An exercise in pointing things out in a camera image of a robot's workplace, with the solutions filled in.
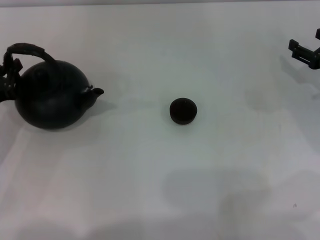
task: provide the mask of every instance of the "black teapot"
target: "black teapot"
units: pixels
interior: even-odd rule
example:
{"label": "black teapot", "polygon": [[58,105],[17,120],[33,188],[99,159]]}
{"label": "black teapot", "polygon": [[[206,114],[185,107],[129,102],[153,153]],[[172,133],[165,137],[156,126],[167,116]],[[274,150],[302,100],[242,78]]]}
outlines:
{"label": "black teapot", "polygon": [[[20,76],[23,66],[12,54],[32,55],[44,62]],[[16,43],[8,47],[0,65],[0,102],[15,100],[24,120],[41,129],[60,129],[73,124],[103,93],[101,88],[93,88],[77,67],[54,60],[33,44]]]}

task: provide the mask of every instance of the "teapot body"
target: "teapot body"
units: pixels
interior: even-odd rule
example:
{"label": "teapot body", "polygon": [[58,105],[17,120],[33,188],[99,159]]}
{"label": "teapot body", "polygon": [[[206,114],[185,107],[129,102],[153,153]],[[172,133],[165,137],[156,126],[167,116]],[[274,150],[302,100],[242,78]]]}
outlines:
{"label": "teapot body", "polygon": [[86,76],[68,62],[57,63],[63,73],[61,82],[46,62],[32,66],[16,82],[16,109],[26,122],[38,128],[65,128],[86,111],[81,101],[81,94],[90,90]]}
{"label": "teapot body", "polygon": [[[23,66],[12,54],[32,55],[44,62],[20,76]],[[15,100],[24,120],[38,128],[61,129],[73,124],[103,93],[101,88],[93,88],[77,67],[55,60],[33,44],[8,47],[0,65],[0,102]]]}

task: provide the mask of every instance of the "white table surface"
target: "white table surface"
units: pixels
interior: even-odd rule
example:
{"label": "white table surface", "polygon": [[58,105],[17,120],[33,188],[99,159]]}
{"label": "white table surface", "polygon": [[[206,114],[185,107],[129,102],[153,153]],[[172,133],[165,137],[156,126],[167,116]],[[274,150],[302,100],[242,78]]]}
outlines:
{"label": "white table surface", "polygon": [[[0,8],[105,94],[68,129],[0,104],[1,240],[318,240],[320,2]],[[24,69],[40,61],[19,56]],[[179,126],[177,98],[198,115]]]}

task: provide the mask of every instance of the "teapot spout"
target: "teapot spout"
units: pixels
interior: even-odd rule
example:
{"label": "teapot spout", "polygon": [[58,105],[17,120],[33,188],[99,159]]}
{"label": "teapot spout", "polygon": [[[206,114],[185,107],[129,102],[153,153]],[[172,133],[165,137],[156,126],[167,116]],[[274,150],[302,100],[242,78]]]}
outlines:
{"label": "teapot spout", "polygon": [[103,91],[101,88],[94,88],[84,93],[81,93],[81,98],[80,98],[81,108],[85,110],[91,108],[95,104],[97,98],[104,93],[105,91]]}

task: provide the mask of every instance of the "teapot handle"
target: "teapot handle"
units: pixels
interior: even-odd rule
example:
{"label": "teapot handle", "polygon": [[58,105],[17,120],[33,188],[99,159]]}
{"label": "teapot handle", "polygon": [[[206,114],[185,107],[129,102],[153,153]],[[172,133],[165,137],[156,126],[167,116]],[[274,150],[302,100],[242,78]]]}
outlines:
{"label": "teapot handle", "polygon": [[58,74],[60,78],[63,77],[57,61],[46,53],[43,48],[29,43],[16,43],[6,49],[6,53],[3,57],[3,66],[6,72],[9,71],[8,68],[14,63],[12,54],[31,55],[41,58],[54,68],[54,72]]}
{"label": "teapot handle", "polygon": [[3,65],[0,65],[0,102],[5,100],[15,100],[16,81],[20,80],[19,71],[23,68],[19,59],[13,59],[12,54],[32,55],[46,61],[53,69],[57,79],[61,81],[64,75],[57,61],[41,47],[29,43],[16,43],[8,47],[3,57]]}

